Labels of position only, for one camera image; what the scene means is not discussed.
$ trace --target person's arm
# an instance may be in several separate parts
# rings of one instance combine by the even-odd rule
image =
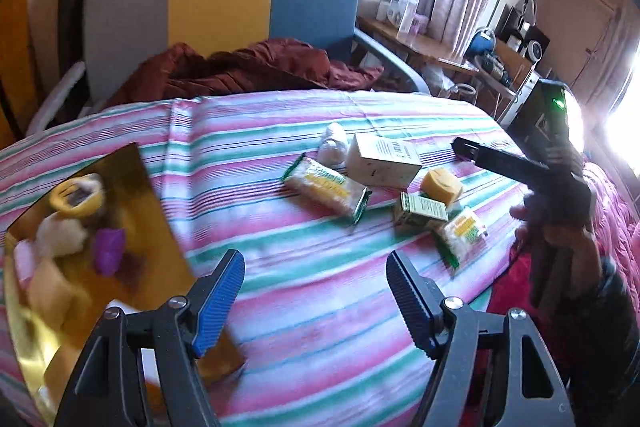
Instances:
[[[524,206],[511,216],[526,221]],[[569,393],[577,427],[640,425],[640,333],[628,289],[587,229],[545,225],[545,239],[572,252],[566,297],[551,325],[572,352]],[[529,234],[526,224],[516,237]],[[615,423],[608,419],[615,417]]]
[[[595,288],[561,303],[552,323],[574,351],[569,393],[576,425],[605,425],[640,372],[636,312],[611,261],[603,260]],[[636,417],[619,427],[639,423]]]

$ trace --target product box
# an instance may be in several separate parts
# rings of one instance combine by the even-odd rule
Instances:
[[[347,175],[367,186],[407,188],[422,168],[410,142],[356,134],[346,160]]]
[[[444,203],[430,200],[421,196],[412,196],[403,192],[394,206],[394,223],[396,225],[414,225],[425,227],[429,222],[438,224],[449,220],[447,207]]]

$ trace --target pink blanket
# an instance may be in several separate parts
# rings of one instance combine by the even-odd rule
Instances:
[[[640,323],[640,224],[600,167],[587,163],[584,177],[596,192],[593,229],[600,253],[611,256],[618,266]]]

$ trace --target yellow sponge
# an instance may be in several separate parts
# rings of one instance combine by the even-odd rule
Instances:
[[[462,194],[462,182],[444,167],[430,169],[420,184],[420,190],[432,200],[447,206]]]
[[[65,393],[66,383],[71,377],[71,372],[76,366],[80,351],[70,344],[63,343],[44,372],[44,383],[49,390],[49,396],[56,406],[60,405],[62,395]]]
[[[27,288],[30,308],[49,328],[60,331],[75,296],[74,287],[62,275],[55,261],[44,257]]]

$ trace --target window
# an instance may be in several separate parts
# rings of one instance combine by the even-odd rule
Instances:
[[[640,148],[637,147],[636,142],[640,127],[638,100],[640,100],[640,55],[636,54],[626,93],[605,124],[609,146],[627,162],[636,176],[640,176]]]

